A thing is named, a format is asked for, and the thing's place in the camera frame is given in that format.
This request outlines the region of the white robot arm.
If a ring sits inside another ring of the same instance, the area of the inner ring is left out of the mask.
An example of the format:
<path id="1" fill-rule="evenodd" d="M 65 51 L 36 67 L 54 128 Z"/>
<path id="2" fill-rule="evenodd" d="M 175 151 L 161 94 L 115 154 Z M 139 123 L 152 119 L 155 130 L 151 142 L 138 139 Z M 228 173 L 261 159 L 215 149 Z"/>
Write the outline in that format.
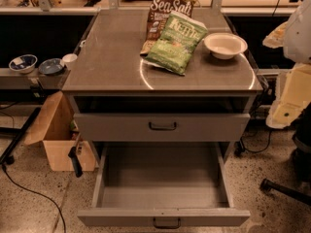
<path id="1" fill-rule="evenodd" d="M 303 0 L 262 43 L 272 49 L 282 47 L 284 56 L 294 62 L 266 119 L 269 127 L 281 129 L 290 126 L 311 102 L 311 0 Z"/>

